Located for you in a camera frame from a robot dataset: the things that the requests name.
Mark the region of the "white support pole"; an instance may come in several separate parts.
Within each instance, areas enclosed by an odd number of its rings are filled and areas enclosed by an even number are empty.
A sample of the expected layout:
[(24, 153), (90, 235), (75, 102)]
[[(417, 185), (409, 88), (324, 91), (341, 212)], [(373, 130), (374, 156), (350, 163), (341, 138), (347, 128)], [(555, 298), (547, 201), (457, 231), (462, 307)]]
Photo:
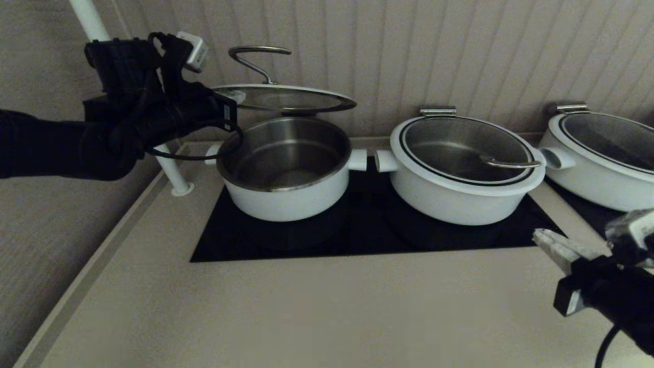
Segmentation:
[[(77, 20), (90, 42), (111, 40), (93, 0), (68, 0), (68, 3), (73, 8)], [(156, 157), (156, 160), (171, 184), (171, 195), (181, 197), (193, 191), (194, 184), (183, 177), (175, 160), (159, 156)]]

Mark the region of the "white pot with steel insert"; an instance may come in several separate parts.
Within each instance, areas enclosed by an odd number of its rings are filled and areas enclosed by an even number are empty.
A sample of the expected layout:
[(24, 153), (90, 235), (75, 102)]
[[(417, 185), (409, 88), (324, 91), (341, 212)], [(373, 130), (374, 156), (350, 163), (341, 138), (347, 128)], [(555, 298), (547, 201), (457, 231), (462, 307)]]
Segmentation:
[(498, 223), (516, 211), (526, 193), (544, 180), (543, 166), (509, 186), (472, 186), (449, 179), (425, 178), (411, 170), (392, 151), (377, 150), (378, 172), (388, 173), (394, 191), (412, 208), (437, 220), (479, 226)]
[(654, 208), (654, 174), (572, 149), (552, 132), (546, 132), (538, 149), (546, 157), (547, 177), (574, 195), (622, 212)]
[(367, 170), (366, 149), (353, 149), (339, 126), (318, 118), (271, 119), (237, 141), (212, 145), (205, 163), (219, 170), (239, 210), (265, 221), (320, 214), (344, 195), (350, 171)]

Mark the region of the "wide black glass cooktop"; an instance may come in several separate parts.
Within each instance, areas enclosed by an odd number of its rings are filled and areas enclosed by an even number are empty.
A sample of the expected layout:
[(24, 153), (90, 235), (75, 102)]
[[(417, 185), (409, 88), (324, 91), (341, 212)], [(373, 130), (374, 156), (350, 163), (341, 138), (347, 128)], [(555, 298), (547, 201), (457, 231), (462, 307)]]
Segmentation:
[(562, 230), (530, 197), (498, 223), (465, 226), (428, 217), (412, 208), (373, 168), (350, 174), (345, 194), (307, 219), (276, 223), (239, 210), (227, 190), (192, 254), (192, 263), (404, 254), (532, 247), (533, 231)]

